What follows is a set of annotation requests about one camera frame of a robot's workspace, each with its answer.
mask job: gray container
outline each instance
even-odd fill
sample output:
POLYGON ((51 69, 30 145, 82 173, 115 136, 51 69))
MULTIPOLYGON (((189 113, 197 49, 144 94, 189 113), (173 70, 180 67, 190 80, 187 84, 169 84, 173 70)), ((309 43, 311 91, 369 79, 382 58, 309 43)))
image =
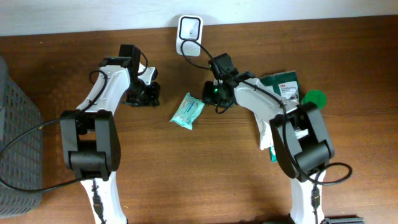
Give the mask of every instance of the gray container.
MULTIPOLYGON (((8 75, 0 56, 0 151, 24 131, 43 122, 39 109, 8 75)), ((0 162, 0 175, 22 189, 42 188, 43 133, 34 131, 13 145, 0 162)), ((23 215, 39 206, 42 194, 9 190, 0 184, 0 218, 23 215)))

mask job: label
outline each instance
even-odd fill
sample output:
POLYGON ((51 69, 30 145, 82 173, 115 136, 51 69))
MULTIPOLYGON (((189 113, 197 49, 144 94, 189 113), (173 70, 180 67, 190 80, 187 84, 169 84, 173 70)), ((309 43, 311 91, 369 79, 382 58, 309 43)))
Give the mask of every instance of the label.
POLYGON ((288 100, 299 102, 299 86, 296 81, 279 84, 280 95, 288 100))

